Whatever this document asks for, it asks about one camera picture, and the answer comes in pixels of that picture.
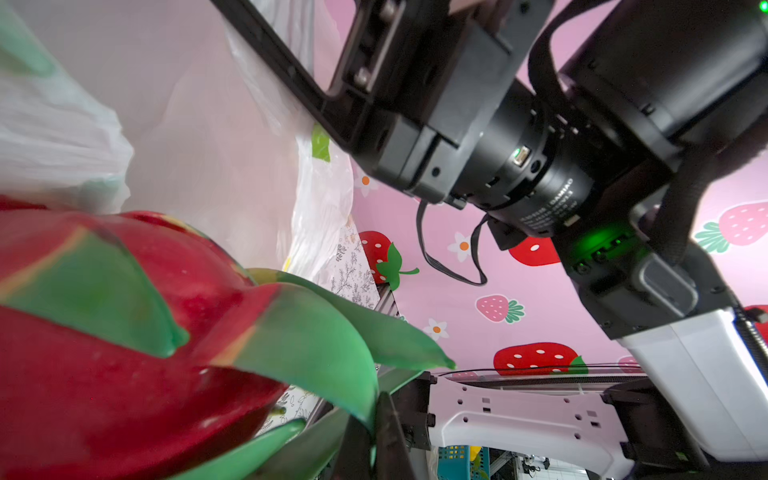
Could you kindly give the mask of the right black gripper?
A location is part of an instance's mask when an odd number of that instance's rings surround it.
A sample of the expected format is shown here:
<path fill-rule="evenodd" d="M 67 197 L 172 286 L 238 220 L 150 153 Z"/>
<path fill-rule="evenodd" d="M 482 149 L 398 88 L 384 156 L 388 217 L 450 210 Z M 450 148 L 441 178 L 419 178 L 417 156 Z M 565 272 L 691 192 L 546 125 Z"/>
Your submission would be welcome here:
<path fill-rule="evenodd" d="M 469 160 L 544 27 L 549 1 L 359 1 L 322 88 L 249 1 L 218 11 L 330 138 L 374 179 L 462 204 Z"/>

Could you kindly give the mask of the red fake dragon fruit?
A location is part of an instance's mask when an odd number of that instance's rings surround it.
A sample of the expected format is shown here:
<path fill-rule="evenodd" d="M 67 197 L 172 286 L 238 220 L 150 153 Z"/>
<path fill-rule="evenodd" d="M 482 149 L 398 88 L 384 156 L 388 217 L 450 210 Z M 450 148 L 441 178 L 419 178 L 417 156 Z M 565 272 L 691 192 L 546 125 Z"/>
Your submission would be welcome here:
<path fill-rule="evenodd" d="M 453 361 L 403 320 L 299 276 L 242 267 L 156 212 L 1 200 L 1 475 L 240 479 L 302 421 L 264 430 L 291 386 L 373 433 L 378 368 Z"/>

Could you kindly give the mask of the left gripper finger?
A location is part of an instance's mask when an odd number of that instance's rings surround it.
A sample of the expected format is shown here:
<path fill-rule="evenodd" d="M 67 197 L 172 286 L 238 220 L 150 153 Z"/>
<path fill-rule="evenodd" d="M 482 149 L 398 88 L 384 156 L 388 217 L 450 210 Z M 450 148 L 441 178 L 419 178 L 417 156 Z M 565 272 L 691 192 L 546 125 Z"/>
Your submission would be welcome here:
<path fill-rule="evenodd" d="M 416 478 L 401 422 L 387 392 L 378 397 L 372 433 L 354 417 L 347 423 L 347 478 Z"/>

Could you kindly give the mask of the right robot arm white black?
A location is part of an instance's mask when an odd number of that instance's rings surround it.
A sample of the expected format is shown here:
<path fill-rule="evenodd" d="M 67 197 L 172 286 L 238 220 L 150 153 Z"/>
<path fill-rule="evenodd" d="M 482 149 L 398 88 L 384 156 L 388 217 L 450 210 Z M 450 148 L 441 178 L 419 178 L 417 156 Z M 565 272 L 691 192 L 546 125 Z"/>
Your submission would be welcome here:
<path fill-rule="evenodd" d="M 552 241 L 581 304 L 645 371 L 597 393 L 424 371 L 386 408 L 375 475 L 408 447 L 483 445 L 593 479 L 767 474 L 763 317 L 690 237 L 707 187 L 767 144 L 763 1 L 621 1 L 562 70 L 573 1 L 359 1 L 328 90 L 257 7 L 217 10 L 362 169 L 422 206 L 473 205 L 507 250 Z"/>

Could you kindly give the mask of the white lemon print plastic bag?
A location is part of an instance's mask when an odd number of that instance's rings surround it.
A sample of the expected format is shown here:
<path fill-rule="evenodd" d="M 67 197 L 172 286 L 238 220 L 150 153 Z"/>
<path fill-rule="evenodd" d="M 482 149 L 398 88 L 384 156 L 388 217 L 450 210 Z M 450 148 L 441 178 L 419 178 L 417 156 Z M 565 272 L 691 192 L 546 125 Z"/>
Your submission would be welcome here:
<path fill-rule="evenodd" d="M 354 166 L 208 1 L 5 1 L 1 191 L 152 211 L 365 307 Z"/>

